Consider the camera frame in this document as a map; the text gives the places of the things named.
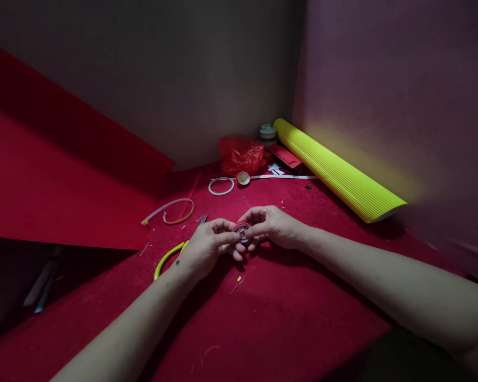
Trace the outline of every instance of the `wall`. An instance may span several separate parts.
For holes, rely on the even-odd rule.
[[[308,1],[293,123],[478,277],[478,1]]]
[[[0,2],[0,46],[183,169],[289,113],[304,2]]]

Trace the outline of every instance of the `red corrugated board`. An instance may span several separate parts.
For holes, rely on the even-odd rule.
[[[0,237],[139,249],[173,164],[0,49]]]

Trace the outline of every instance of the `yellow corrugated paper roll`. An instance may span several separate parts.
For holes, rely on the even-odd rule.
[[[286,120],[278,118],[274,127],[280,141],[366,223],[407,204]]]

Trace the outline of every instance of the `white paper strip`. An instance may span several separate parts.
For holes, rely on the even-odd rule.
[[[281,179],[319,179],[315,175],[254,175],[250,179],[266,179],[266,178],[281,178]]]

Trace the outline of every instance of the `finger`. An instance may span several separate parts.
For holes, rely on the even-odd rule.
[[[243,260],[243,257],[241,256],[239,252],[237,252],[237,250],[232,252],[232,257],[234,258],[234,260],[238,262],[241,262]]]
[[[260,239],[258,237],[253,238],[250,245],[248,245],[248,252],[254,251],[259,246]]]
[[[265,221],[264,223],[252,225],[248,229],[248,231],[246,231],[246,236],[254,237],[260,235],[268,235],[269,233],[271,233],[271,224],[269,223],[269,221]]]
[[[241,243],[236,243],[235,249],[236,249],[237,252],[239,252],[239,253],[246,252],[246,247],[243,246]]]
[[[221,247],[218,248],[218,256],[221,256],[222,254],[225,254],[225,253],[232,253],[233,250],[234,248],[231,247],[230,244],[222,245]]]
[[[207,226],[211,227],[214,233],[218,233],[220,230],[232,231],[236,226],[235,223],[226,219],[214,219],[210,222],[205,223]]]
[[[257,219],[256,223],[258,223],[261,221],[262,215],[265,220],[267,210],[265,210],[263,214],[262,214],[262,210],[265,210],[265,207],[260,207],[260,206],[251,207],[244,215],[242,215],[239,218],[238,222],[243,222],[243,221],[255,222],[255,220]]]
[[[225,244],[232,244],[241,238],[241,234],[238,232],[223,232],[214,235],[215,243],[218,247]]]

